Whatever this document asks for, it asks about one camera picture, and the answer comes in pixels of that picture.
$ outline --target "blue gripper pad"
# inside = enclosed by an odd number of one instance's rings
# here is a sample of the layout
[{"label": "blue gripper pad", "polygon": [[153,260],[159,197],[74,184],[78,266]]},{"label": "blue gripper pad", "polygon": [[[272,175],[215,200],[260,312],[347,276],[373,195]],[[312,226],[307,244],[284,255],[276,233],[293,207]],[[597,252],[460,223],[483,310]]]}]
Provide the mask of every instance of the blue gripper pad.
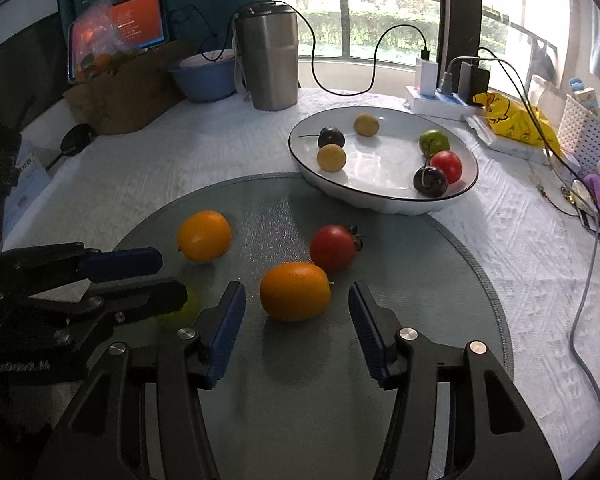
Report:
[{"label": "blue gripper pad", "polygon": [[389,365],[397,359],[395,334],[400,322],[387,308],[379,308],[369,289],[356,282],[349,289],[349,314],[365,356],[366,367],[382,388],[391,376]]},{"label": "blue gripper pad", "polygon": [[162,268],[162,255],[153,247],[88,253],[80,258],[78,275],[95,283],[149,276]]},{"label": "blue gripper pad", "polygon": [[206,347],[206,378],[211,388],[224,377],[235,339],[244,316],[246,293],[244,285],[231,282],[218,306],[203,310],[194,324]]}]

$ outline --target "glass window pane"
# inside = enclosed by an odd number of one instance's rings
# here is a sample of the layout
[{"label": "glass window pane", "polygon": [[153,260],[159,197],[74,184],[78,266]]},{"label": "glass window pane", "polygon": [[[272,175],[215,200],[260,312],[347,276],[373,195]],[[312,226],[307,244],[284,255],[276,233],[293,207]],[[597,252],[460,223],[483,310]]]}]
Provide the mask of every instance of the glass window pane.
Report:
[{"label": "glass window pane", "polygon": [[570,79],[579,78],[596,91],[600,110],[600,8],[593,0],[571,0],[568,52],[559,88],[571,92]]},{"label": "glass window pane", "polygon": [[[480,45],[513,64],[527,91],[533,75],[559,84],[569,41],[570,0],[482,0],[482,4]],[[516,96],[503,70],[488,65],[490,86]]]},{"label": "glass window pane", "polygon": [[[436,59],[440,2],[436,0],[349,0],[351,56],[373,59],[384,31],[408,23],[418,27],[427,40],[431,59]],[[389,32],[378,49],[378,59],[415,65],[424,48],[420,34],[412,28]]]},{"label": "glass window pane", "polygon": [[[315,32],[316,56],[342,56],[340,0],[281,0],[293,5],[311,23]],[[300,56],[310,56],[312,37],[306,23],[298,16]]]}]

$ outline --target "yellow plastic bag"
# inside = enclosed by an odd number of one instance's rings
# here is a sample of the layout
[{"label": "yellow plastic bag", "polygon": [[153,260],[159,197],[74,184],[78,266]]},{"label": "yellow plastic bag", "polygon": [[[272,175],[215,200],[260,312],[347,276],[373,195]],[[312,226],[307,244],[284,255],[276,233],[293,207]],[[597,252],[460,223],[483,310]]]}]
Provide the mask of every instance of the yellow plastic bag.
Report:
[{"label": "yellow plastic bag", "polygon": [[[474,97],[474,102],[484,106],[493,133],[509,139],[519,140],[531,146],[544,148],[542,137],[538,134],[531,117],[526,113],[526,109],[521,103],[512,101],[497,92],[478,94]],[[531,108],[536,114],[540,126],[542,126],[542,132],[547,142],[558,155],[562,155],[558,137],[556,137],[549,121],[538,108],[535,106]]]}]

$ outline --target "white plate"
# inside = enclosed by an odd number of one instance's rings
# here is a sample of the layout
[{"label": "white plate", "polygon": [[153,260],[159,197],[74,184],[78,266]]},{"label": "white plate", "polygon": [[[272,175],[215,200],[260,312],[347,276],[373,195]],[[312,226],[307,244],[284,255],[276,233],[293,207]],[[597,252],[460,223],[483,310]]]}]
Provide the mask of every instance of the white plate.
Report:
[{"label": "white plate", "polygon": [[[363,112],[380,121],[380,130],[373,137],[359,136],[353,129]],[[339,129],[346,140],[347,163],[336,173],[318,166],[318,137],[301,138],[317,135],[325,126]],[[424,164],[418,139],[432,128],[449,138],[451,151],[462,162],[462,177],[440,198],[428,198],[413,187],[413,175]],[[439,211],[458,200],[478,179],[478,163],[462,140],[423,117],[389,108],[356,106],[318,112],[296,124],[289,135],[289,150],[309,183],[351,205],[385,213]]]}]

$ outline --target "plastic bag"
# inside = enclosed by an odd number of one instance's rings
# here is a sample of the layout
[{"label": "plastic bag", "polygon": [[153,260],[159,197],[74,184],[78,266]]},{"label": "plastic bag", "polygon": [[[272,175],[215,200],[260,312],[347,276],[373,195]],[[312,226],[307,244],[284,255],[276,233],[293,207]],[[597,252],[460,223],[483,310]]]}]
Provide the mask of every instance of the plastic bag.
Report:
[{"label": "plastic bag", "polygon": [[90,6],[77,20],[72,31],[75,79],[85,82],[108,70],[114,56],[128,45],[112,20],[115,0],[85,0]]},{"label": "plastic bag", "polygon": [[[512,101],[497,92],[478,94],[474,97],[474,102],[484,106],[489,125],[496,135],[519,140],[537,148],[544,148],[544,140],[542,140],[531,117],[529,117],[521,103]],[[532,106],[531,109],[538,118],[542,133],[546,137],[549,146],[558,155],[562,155],[558,137],[555,135],[548,119],[535,106]]]}]

